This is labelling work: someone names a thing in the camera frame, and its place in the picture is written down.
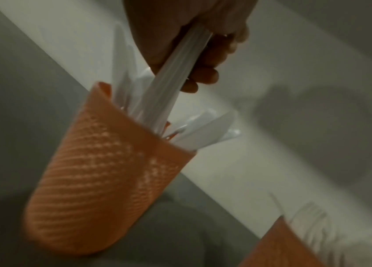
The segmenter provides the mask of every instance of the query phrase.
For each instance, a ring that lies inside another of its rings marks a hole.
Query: perforated basket
[[[280,217],[239,267],[325,267]]]
[[[132,121],[97,83],[33,192],[29,238],[88,255],[115,243],[194,157]]]

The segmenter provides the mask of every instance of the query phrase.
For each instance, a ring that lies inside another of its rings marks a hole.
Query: gray table
[[[101,254],[61,258],[25,241],[24,204],[87,93],[0,13],[0,267],[236,266],[258,239],[183,175]]]

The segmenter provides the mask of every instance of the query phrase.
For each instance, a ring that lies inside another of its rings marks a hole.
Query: white surface
[[[93,0],[0,0],[0,10],[86,88],[110,81],[115,17]],[[230,110],[231,100],[262,97],[278,83],[293,94],[344,86],[363,93],[372,109],[371,60],[274,1],[260,1],[249,24],[250,41],[220,67],[220,82],[180,96],[171,119]],[[201,151],[184,174],[255,234],[280,215],[269,192],[288,214],[314,201],[350,234],[372,226],[372,210],[353,197],[372,206],[372,168],[354,185],[338,187],[248,120],[235,126],[243,137]]]

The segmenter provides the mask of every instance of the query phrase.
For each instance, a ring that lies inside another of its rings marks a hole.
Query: hand
[[[133,38],[157,73],[190,23],[198,21],[214,33],[182,91],[196,92],[197,83],[214,84],[214,69],[249,36],[246,20],[257,0],[124,0]]]

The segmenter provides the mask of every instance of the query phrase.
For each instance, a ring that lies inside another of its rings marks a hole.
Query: textured orange surface
[[[239,267],[325,267],[280,217]]]
[[[115,243],[194,154],[141,128],[99,83],[66,133],[25,210],[27,235],[54,252]]]

